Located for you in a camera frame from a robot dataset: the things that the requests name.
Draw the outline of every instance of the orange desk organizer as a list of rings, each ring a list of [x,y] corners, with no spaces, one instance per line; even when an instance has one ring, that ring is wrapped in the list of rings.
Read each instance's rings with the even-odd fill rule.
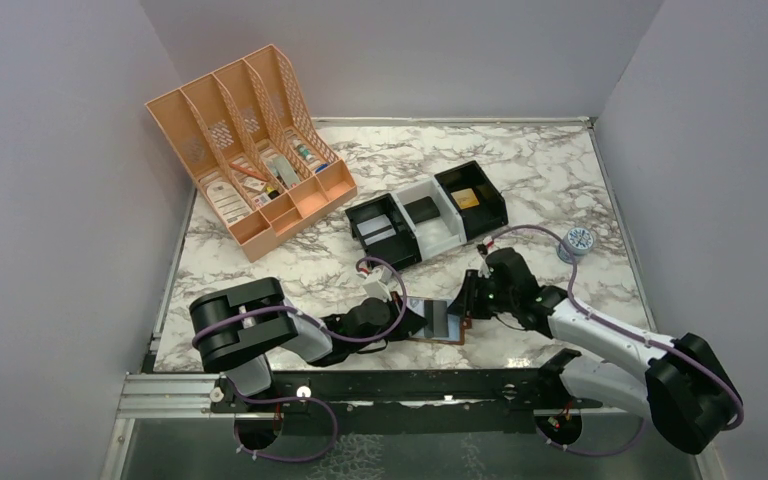
[[[357,195],[345,161],[313,128],[290,61],[274,45],[158,97],[146,108],[250,261]],[[307,158],[288,139],[307,147]],[[300,183],[282,185],[267,166],[276,156],[289,161]],[[314,173],[323,162],[328,166]],[[270,199],[267,187],[280,195]]]

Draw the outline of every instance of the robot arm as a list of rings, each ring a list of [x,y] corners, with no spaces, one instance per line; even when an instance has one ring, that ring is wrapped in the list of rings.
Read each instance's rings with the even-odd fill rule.
[[[449,308],[450,314],[474,320],[512,314],[525,330],[535,330],[583,347],[604,358],[577,352],[558,364],[541,367],[543,393],[560,406],[573,398],[591,399],[624,409],[651,420],[657,430],[680,450],[696,454],[736,414],[738,406],[720,386],[691,367],[689,357],[713,372],[734,390],[708,344],[687,334],[679,340],[647,332],[590,309],[582,313],[567,292],[540,286],[523,258],[505,248],[486,257],[487,276],[468,270],[464,284]],[[346,342],[325,329],[346,337],[376,336],[393,326],[403,300],[367,298],[345,314],[302,318],[284,297],[277,279],[266,278],[199,298],[190,306],[196,331],[194,346],[209,373],[225,372],[240,393],[252,396],[272,386],[265,353],[282,346],[314,366],[345,361],[369,342]],[[238,318],[240,309],[257,311],[250,325]],[[403,340],[419,331],[426,320],[405,309],[400,323],[385,337]],[[644,343],[630,340],[619,331],[631,332]],[[654,348],[671,345],[672,350]]]
[[[708,370],[739,398],[702,338],[688,333],[674,339],[645,331],[575,300],[577,308],[565,290],[540,286],[512,248],[487,255],[485,264],[486,276],[467,271],[449,312],[472,319],[510,313],[525,330],[605,359],[578,357],[565,365],[559,376],[570,397],[598,400],[649,419],[671,444],[693,454],[727,429],[737,414],[739,406],[728,392],[683,358]],[[675,352],[655,345],[670,346]]]

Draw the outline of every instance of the small item in organizer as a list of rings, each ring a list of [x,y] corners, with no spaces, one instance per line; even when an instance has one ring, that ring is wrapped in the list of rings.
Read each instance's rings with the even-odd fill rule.
[[[260,195],[252,198],[252,201],[257,206],[257,208],[262,208],[264,205],[269,203],[272,200],[272,198],[269,196],[268,193],[261,193]]]
[[[275,165],[275,169],[281,175],[281,179],[284,181],[284,185],[287,188],[293,188],[296,185],[302,183],[299,180],[299,176],[296,175],[296,171],[293,170],[293,166],[290,165],[290,161],[283,155],[278,155],[272,159],[272,164]]]
[[[296,151],[305,159],[310,168],[314,168],[314,165],[319,165],[320,162],[316,156],[310,153],[310,150],[298,138],[293,137],[293,146],[296,147]]]
[[[266,182],[260,181],[254,177],[246,177],[245,180],[243,180],[243,186],[254,193],[260,193],[263,191],[263,188],[266,187]]]
[[[243,201],[243,197],[234,190],[230,183],[224,180],[217,179],[208,183],[205,192],[207,199],[219,211],[228,225],[242,220],[243,217],[251,213],[251,208]]]
[[[289,185],[287,185],[287,182],[281,178],[281,173],[277,168],[275,168],[275,164],[273,163],[273,160],[278,156],[278,152],[273,150],[272,147],[266,147],[266,150],[260,152],[260,155],[263,157],[263,163],[266,165],[266,168],[269,169],[272,175],[275,176],[278,181],[284,184],[285,188],[289,188]]]
[[[247,165],[248,164],[246,164],[246,166],[243,166],[243,165],[238,165],[236,163],[232,163],[231,164],[231,168],[233,168],[234,170],[236,170],[236,171],[238,171],[240,173],[245,173],[246,175],[248,175],[250,177],[254,177],[254,178],[256,178],[256,179],[258,179],[258,180],[260,180],[262,182],[266,181],[266,177],[264,177],[263,175],[255,172],[254,170],[248,168]]]

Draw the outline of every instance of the sorting tray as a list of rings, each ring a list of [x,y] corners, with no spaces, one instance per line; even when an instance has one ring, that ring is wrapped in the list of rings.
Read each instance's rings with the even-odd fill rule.
[[[346,210],[352,238],[397,270],[508,224],[505,199],[476,162]]]
[[[273,45],[146,107],[251,261],[357,195],[345,161],[316,133],[290,61]]]

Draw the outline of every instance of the metal frame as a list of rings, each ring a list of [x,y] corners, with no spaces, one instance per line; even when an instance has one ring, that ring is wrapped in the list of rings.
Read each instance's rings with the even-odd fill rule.
[[[190,219],[193,216],[193,207],[196,202],[196,195],[198,191],[194,185],[190,185],[190,201],[187,204],[187,214],[184,215],[184,220],[181,222],[181,228],[178,231],[178,246],[172,256],[172,265],[169,267],[169,272],[166,275],[166,284],[163,288],[163,298],[160,300],[160,308],[157,311],[157,318],[154,321],[154,329],[152,330],[152,342],[155,337],[160,340],[160,334],[163,332],[163,324],[166,322],[166,312],[169,310],[169,300],[172,298],[172,289],[175,287],[175,277],[178,272],[178,265],[181,263],[181,253],[184,251],[184,239],[187,236],[187,230],[190,227]]]
[[[362,117],[362,118],[336,118],[320,117],[314,121],[317,126],[398,126],[398,125],[430,125],[430,126],[463,126],[463,125],[582,125],[587,128],[591,143],[596,155],[602,177],[607,187],[614,214],[619,224],[620,233],[626,244],[627,254],[630,260],[632,273],[638,285],[641,302],[646,312],[650,329],[657,331],[654,317],[643,288],[641,287],[640,262],[634,246],[633,238],[623,220],[622,211],[611,186],[610,179],[596,141],[593,129],[595,118],[386,118],[386,117]],[[193,212],[196,190],[192,189],[187,214],[181,224],[178,238],[178,248],[174,253],[172,264],[167,275],[166,286],[152,332],[152,341],[149,354],[156,352],[160,335],[166,318],[169,300],[174,287],[175,276],[184,247],[184,237],[189,227]],[[101,478],[118,479],[123,473],[125,460],[129,451],[130,442],[136,419],[143,418],[236,418],[236,419],[260,419],[264,416],[272,418],[272,413],[213,413],[210,410],[211,401],[209,393],[213,389],[218,375],[212,374],[149,374],[126,375],[122,395],[117,409],[116,420],[108,446],[107,456],[102,469]],[[448,400],[456,403],[468,404],[467,401]],[[587,410],[588,415],[614,414],[617,409],[599,408]],[[555,410],[534,410],[535,415],[556,413]],[[726,480],[716,446],[712,443],[700,455],[696,456],[696,462],[703,479]]]
[[[538,368],[273,372],[273,383],[281,386],[279,396],[294,396],[298,387],[310,386],[325,401],[355,405],[448,405],[508,398],[512,405],[554,412],[563,408],[563,402],[550,395],[545,378]],[[211,373],[130,374],[125,377],[116,418],[260,418],[260,413],[247,411],[242,403],[229,408],[225,402],[211,401],[211,391],[225,382],[223,375]],[[233,396],[225,399],[233,402]],[[600,404],[579,400],[576,406],[589,410]]]

